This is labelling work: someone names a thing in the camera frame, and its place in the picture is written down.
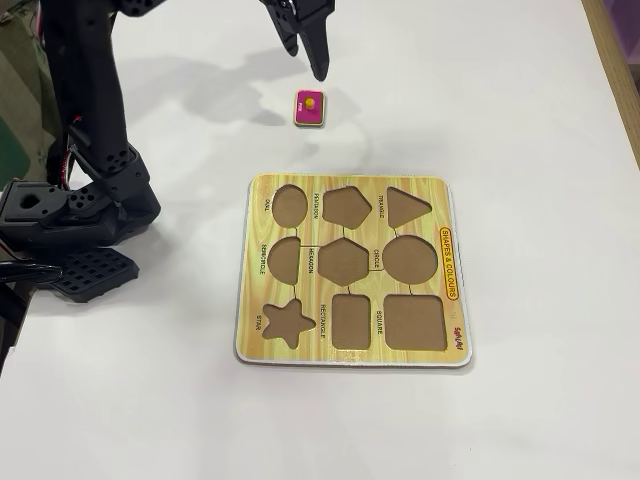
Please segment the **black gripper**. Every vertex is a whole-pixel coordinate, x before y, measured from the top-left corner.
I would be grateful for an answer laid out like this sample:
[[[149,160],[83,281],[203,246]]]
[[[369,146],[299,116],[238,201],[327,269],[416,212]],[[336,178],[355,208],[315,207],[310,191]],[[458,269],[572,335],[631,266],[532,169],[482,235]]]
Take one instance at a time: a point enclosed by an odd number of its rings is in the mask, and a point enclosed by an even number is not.
[[[298,54],[297,34],[291,26],[295,16],[298,34],[307,53],[312,73],[323,82],[329,71],[330,55],[327,37],[327,18],[335,10],[335,0],[261,0],[278,37],[290,56]]]

